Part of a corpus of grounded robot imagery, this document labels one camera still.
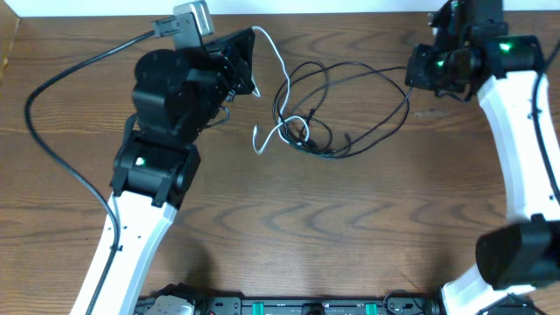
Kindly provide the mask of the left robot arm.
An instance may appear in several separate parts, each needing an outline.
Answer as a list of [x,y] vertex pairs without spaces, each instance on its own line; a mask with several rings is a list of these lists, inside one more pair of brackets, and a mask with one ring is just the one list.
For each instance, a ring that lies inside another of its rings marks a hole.
[[131,314],[158,246],[200,165],[194,142],[224,102],[249,95],[255,33],[146,53],[113,163],[107,219],[73,314]]

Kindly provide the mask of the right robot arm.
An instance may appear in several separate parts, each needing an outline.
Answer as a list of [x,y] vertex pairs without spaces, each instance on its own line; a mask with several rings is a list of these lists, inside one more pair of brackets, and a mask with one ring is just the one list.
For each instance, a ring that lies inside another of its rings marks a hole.
[[405,82],[436,97],[476,98],[488,120],[507,223],[482,235],[475,263],[424,305],[427,314],[535,314],[531,291],[559,279],[559,143],[537,37],[513,35],[500,1],[449,1],[430,15],[435,40],[413,49]]

